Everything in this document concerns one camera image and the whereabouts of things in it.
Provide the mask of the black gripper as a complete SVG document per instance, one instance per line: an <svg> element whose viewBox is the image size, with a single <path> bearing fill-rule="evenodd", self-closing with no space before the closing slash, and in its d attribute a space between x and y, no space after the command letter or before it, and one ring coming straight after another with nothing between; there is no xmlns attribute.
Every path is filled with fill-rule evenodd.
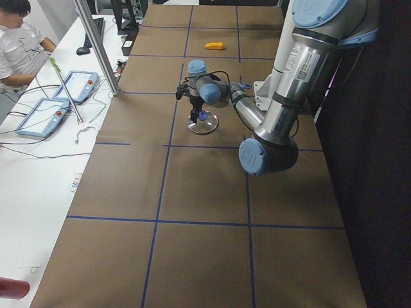
<svg viewBox="0 0 411 308"><path fill-rule="evenodd" d="M200 96L190 96L189 102L192 105L189 120L192 123L197 123L198 114L202 111L202 105L204 104L204 100Z"/></svg>

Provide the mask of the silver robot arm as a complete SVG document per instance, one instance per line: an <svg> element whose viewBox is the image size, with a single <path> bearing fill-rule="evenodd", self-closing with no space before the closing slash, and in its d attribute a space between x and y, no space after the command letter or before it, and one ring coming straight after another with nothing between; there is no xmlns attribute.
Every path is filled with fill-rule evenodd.
<svg viewBox="0 0 411 308"><path fill-rule="evenodd" d="M203 114L203 104L227 100L253 135L239 147L242 168L265 175L291 168L298 148L290 130L327 69L332 52L373 42L378 32L379 1L290 1L275 62L261 84L267 89L267 111L260 110L239 83L219 80L202 60L192 60L188 76L176 91L189 98L188 124Z"/></svg>

